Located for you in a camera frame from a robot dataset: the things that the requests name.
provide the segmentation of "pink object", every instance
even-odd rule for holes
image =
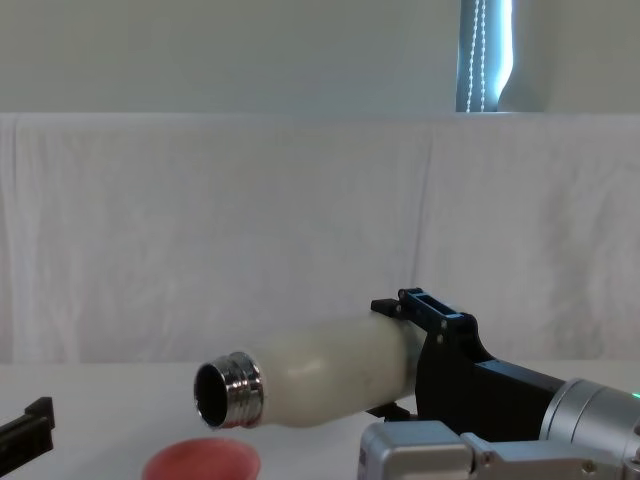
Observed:
[[[260,457],[253,447],[229,438],[176,443],[154,455],[142,480],[255,480]]]

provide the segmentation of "white backdrop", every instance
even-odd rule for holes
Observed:
[[[2,361],[202,361],[412,285],[508,359],[640,358],[640,117],[0,118]]]

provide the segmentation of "black clamp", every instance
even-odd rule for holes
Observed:
[[[369,413],[385,421],[438,420],[458,434],[473,432],[491,442],[538,438],[564,382],[496,359],[482,345],[473,315],[419,288],[400,290],[397,300],[374,300],[371,310],[410,321],[427,338],[416,373],[417,415],[395,403]]]
[[[0,426],[0,477],[53,449],[53,401],[42,397],[24,415]]]

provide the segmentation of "white bottle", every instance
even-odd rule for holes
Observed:
[[[214,428],[319,425],[411,393],[423,343],[373,312],[284,332],[200,367],[196,406]]]

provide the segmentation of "white wall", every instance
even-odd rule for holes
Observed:
[[[638,0],[513,0],[502,110],[640,112]]]
[[[453,111],[452,0],[0,0],[0,111]]]

